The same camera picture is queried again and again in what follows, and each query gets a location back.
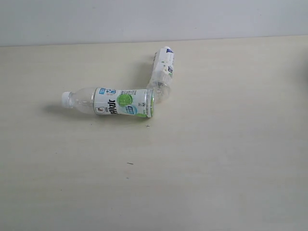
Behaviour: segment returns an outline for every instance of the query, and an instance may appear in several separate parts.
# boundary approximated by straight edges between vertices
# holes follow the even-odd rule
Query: water bottle
[[[156,52],[153,71],[148,89],[154,89],[157,102],[166,100],[170,95],[173,77],[174,53],[170,47],[161,48]]]
[[[152,89],[83,88],[76,93],[64,92],[62,106],[86,114],[125,114],[150,118],[154,110],[154,93]]]

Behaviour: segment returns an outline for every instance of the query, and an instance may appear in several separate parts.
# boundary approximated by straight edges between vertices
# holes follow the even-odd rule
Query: white bottle cap
[[[73,108],[70,104],[70,94],[72,92],[71,91],[66,91],[63,92],[62,94],[62,106],[65,108]]]

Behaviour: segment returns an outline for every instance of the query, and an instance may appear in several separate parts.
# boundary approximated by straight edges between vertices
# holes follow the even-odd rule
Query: white wall
[[[308,34],[308,0],[0,0],[0,46]]]

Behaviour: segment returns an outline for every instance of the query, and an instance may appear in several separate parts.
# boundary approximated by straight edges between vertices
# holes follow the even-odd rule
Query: clear plastic bottle
[[[153,71],[148,89],[154,89],[157,102],[166,100],[171,92],[174,53],[170,47],[161,48],[155,53]]]
[[[106,88],[83,88],[62,94],[62,106],[75,108],[86,114],[125,114],[152,117],[154,111],[152,89],[114,90]]]

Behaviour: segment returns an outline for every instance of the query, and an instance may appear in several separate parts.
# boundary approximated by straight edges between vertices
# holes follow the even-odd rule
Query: beige table
[[[165,45],[152,119],[60,107]],[[308,230],[308,37],[0,48],[0,230]]]

